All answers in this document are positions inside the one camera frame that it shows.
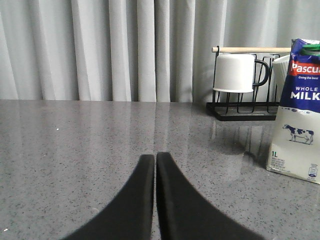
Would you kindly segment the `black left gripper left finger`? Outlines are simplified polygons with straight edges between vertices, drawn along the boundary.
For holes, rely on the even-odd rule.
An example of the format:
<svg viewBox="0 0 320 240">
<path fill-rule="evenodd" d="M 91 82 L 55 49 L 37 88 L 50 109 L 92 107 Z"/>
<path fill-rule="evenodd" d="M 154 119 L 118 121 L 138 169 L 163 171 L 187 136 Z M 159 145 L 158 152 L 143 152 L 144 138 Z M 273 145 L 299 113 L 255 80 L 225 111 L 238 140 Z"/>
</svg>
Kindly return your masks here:
<svg viewBox="0 0 320 240">
<path fill-rule="evenodd" d="M 154 206 L 155 158 L 143 154 L 113 200 L 66 240 L 149 240 Z"/>
</svg>

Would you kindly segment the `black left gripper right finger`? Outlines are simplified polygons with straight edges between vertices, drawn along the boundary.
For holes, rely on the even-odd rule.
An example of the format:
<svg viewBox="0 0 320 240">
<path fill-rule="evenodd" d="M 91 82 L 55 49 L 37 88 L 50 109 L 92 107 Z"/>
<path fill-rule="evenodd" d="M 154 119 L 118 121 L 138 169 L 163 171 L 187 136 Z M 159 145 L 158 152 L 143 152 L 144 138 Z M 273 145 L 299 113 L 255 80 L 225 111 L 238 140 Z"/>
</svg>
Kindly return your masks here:
<svg viewBox="0 0 320 240">
<path fill-rule="evenodd" d="M 156 204 L 163 240 L 261 240 L 210 204 L 168 152 L 156 155 Z"/>
</svg>

